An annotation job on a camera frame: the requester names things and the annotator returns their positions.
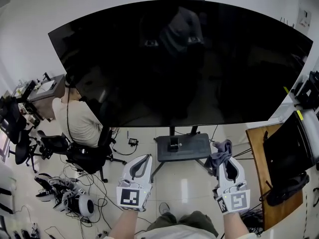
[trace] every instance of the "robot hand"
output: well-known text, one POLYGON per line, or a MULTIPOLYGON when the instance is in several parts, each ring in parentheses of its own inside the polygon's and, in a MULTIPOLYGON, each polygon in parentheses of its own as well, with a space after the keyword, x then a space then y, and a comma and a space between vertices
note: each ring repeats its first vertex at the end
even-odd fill
POLYGON ((152 161, 152 156, 148 154, 137 157, 125 165, 120 184, 116 187, 117 204, 121 209, 145 211, 145 204, 152 189, 152 161))
POLYGON ((241 164, 231 157, 227 165, 222 163, 217 170, 218 184, 213 190, 222 214, 248 210, 250 190, 246 189, 245 172, 241 164))

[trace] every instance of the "black office chair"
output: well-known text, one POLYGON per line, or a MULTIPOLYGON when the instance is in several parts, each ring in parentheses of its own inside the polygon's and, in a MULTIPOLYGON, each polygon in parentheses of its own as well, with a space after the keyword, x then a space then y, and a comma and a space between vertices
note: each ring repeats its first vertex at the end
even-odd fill
POLYGON ((50 159, 54 153, 66 155, 68 158, 66 161, 73 164, 78 172, 86 171, 89 174, 94 174, 100 171, 101 180, 104 183, 108 182, 108 179, 105 179, 103 175, 103 166, 106 160, 127 164, 126 161, 113 157, 110 148, 112 131, 109 127, 103 128, 97 148, 70 142, 64 134, 47 136, 39 130, 38 135, 41 137, 42 159, 50 159))
POLYGON ((34 169, 34 156, 41 156, 34 153, 39 142, 35 137, 29 136, 31 127, 25 130, 27 123, 25 117, 19 111, 19 107, 15 97, 0 98, 0 129, 8 136, 10 141, 15 144, 15 151, 9 150, 9 154, 15 155, 15 163, 20 165, 26 161, 26 165, 29 166, 28 161, 31 159, 32 168, 34 169), (36 144, 30 145, 31 140, 34 139, 36 144))

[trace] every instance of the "olive pants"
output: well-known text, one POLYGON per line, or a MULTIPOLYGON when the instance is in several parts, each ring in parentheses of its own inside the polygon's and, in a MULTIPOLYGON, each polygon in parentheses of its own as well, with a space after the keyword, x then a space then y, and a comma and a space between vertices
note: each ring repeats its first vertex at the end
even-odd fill
POLYGON ((162 216, 158 217, 155 222, 150 224, 147 231, 174 225, 186 225, 197 229, 203 229, 214 234, 216 238, 218 237, 218 233, 209 216, 200 211, 195 211, 190 215, 184 215, 178 222, 172 213, 164 213, 162 216))

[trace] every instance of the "wooden desk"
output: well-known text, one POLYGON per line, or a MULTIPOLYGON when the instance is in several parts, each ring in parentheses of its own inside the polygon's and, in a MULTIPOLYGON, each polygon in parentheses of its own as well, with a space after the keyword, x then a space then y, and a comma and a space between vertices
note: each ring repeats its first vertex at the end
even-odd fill
MULTIPOLYGON (((269 186, 266 184, 266 181, 271 184, 263 147, 263 137, 266 131, 268 131, 268 137, 270 137, 280 126, 281 124, 276 124, 246 130, 247 137, 255 159, 261 195, 265 194, 269 190, 269 186)), ((295 209, 297 209, 302 203, 302 190, 294 194, 287 201, 274 207, 269 206, 266 200, 263 201, 262 207, 264 216, 264 230, 267 230, 273 227, 278 222, 282 221, 285 217, 287 217, 295 209)))

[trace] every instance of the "gray cloth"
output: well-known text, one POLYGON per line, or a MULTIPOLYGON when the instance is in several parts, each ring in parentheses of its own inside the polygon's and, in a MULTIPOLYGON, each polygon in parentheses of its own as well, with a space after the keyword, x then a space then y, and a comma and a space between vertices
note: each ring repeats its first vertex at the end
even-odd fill
POLYGON ((232 156, 232 143, 230 140, 224 140, 223 142, 213 142, 213 146, 217 148, 217 152, 210 154, 209 158, 205 162, 205 167, 211 167, 213 175, 217 175, 217 169, 222 164, 227 165, 228 160, 232 156))

